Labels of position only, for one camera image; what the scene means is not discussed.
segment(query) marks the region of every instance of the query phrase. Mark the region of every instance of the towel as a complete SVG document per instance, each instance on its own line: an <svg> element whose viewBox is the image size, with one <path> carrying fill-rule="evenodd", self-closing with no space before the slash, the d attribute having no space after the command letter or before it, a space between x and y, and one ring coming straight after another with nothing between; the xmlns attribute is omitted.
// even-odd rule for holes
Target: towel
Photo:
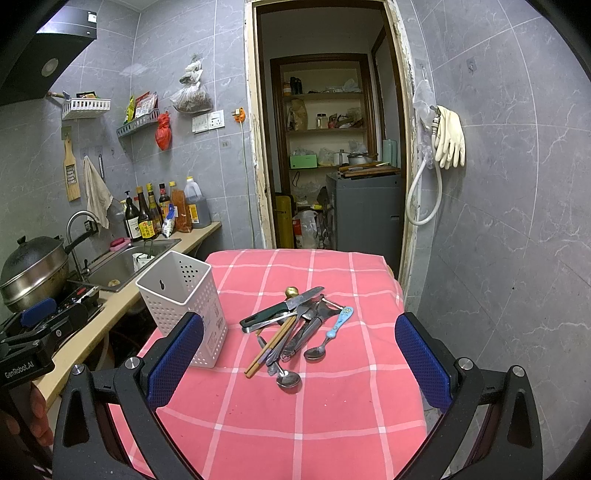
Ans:
<svg viewBox="0 0 591 480"><path fill-rule="evenodd" d="M84 156L84 187L88 197L86 208L97 216L99 223L104 228L109 228L107 210L111 206L113 196L88 155Z"/></svg>

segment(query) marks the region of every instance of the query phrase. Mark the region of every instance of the shower hose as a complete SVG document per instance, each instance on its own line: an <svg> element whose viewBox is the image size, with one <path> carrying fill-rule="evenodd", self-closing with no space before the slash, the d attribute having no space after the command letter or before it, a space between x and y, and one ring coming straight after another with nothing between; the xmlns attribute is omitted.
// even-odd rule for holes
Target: shower hose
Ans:
<svg viewBox="0 0 591 480"><path fill-rule="evenodd" d="M439 120L440 115L436 115L433 119L433 123L431 123L431 150L433 151L433 156L435 156L435 152L437 151L437 145L435 143L437 139L437 130L439 128ZM425 225L425 223L431 221L431 219L435 217L437 210L439 210L439 204L441 203L441 193L443 190L443 186L441 184L441 167L439 166L439 162L437 162L433 158L433 164L435 165L435 175L437 176L437 201L435 202L435 207L433 207L433 211L429 213L429 215L427 215L423 220L415 220L411 214L410 204L413 199L414 190L415 188L417 188L418 181L421 178L421 175L423 174L423 170L425 169L427 162L428 158L424 156L423 162L421 163L421 166L418 169L417 176L414 177L413 183L411 184L410 190L408 191L408 197L406 202L405 211L408 221L416 226Z"/></svg>

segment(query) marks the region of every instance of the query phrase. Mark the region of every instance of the door frame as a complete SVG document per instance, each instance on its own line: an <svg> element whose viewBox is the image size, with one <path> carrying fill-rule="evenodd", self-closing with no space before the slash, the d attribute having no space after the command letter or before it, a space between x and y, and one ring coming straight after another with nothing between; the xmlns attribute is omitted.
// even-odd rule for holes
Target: door frame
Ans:
<svg viewBox="0 0 591 480"><path fill-rule="evenodd" d="M401 157L405 159L403 171L416 172L418 169L418 152L416 145L416 127L413 105L413 61L410 54L410 44L402 21L402 16L394 0L246 0L245 2L245 60L246 60L246 88L249 119L251 122L251 147L253 152L253 164L255 171L256 197L259 206L259 219L261 221L261 236L265 248L276 248L275 229L273 217L272 195L273 179L269 172L267 139L269 138L268 123L265 125L266 105L264 108L265 90L262 62L261 34L259 32L260 14L262 12L299 9L310 7L357 7L380 9L384 17L386 38L390 43L392 56L392 68L398 72L400 78L400 100L402 109L401 127L404 126L404 135L401 136ZM410 188L411 175L405 175L406 192ZM402 239L402 253L398 281L403 291L410 277L411 264L417 239L417 227L404 218L404 231Z"/></svg>

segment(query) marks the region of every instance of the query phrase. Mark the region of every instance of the sink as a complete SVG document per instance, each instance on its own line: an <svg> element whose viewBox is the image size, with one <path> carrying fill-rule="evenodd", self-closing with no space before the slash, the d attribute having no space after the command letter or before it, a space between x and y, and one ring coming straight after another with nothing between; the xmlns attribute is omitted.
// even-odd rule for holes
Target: sink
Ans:
<svg viewBox="0 0 591 480"><path fill-rule="evenodd" d="M133 254L148 252L150 250L150 243L131 244L130 246L107 255L101 258L96 263L91 264L90 275L86 280L86 284L92 284L100 287L102 290L119 291L125 287L131 280L140 275L148 268L156 259L164 255L168 250L174 247L180 239L163 239L154 240L152 244L152 255L154 259L144 265L137 272L134 271Z"/></svg>

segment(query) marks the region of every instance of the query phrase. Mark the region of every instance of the orange plug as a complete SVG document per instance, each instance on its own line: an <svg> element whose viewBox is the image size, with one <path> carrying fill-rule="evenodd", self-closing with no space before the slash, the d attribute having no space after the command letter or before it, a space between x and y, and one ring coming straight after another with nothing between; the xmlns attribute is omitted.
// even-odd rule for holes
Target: orange plug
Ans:
<svg viewBox="0 0 591 480"><path fill-rule="evenodd" d="M246 113L244 112L244 108L242 107L234 110L232 112L232 115L234 116L234 120L236 122L242 123L244 120L246 120Z"/></svg>

